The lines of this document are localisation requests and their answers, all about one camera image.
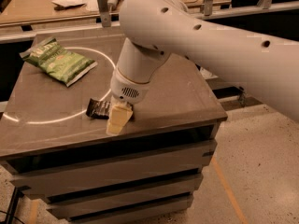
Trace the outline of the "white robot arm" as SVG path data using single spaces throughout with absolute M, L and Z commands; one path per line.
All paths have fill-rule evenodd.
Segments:
M 155 71 L 180 55 L 299 121 L 299 43 L 198 20 L 178 0 L 124 0 L 125 41 L 110 81 L 114 99 L 141 102 Z

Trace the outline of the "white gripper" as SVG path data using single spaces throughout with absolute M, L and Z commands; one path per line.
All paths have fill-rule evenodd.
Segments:
M 150 85 L 130 81 L 116 68 L 112 74 L 110 88 L 113 97 L 110 100 L 107 134 L 118 135 L 133 115 L 132 105 L 145 98 Z

